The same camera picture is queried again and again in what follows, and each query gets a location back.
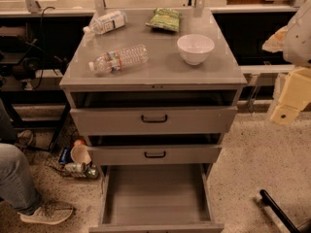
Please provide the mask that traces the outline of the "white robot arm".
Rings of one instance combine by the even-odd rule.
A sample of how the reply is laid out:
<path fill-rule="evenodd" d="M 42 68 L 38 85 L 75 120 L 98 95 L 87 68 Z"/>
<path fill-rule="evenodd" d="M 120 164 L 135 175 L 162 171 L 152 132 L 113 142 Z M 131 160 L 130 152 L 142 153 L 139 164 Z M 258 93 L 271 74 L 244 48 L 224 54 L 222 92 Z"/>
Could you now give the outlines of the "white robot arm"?
<path fill-rule="evenodd" d="M 264 42 L 262 49 L 281 51 L 294 66 L 274 99 L 276 106 L 270 116 L 275 124 L 289 124 L 311 103 L 311 1 L 305 1 L 288 24 Z"/>

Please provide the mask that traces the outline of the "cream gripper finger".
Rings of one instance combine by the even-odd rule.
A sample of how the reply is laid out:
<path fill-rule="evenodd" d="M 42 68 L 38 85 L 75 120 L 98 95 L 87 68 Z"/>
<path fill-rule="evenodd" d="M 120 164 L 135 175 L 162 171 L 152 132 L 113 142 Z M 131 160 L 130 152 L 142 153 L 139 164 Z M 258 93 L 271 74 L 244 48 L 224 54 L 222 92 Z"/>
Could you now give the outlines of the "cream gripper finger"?
<path fill-rule="evenodd" d="M 292 123 L 311 103 L 311 70 L 296 68 L 286 77 L 270 121 L 278 125 Z"/>

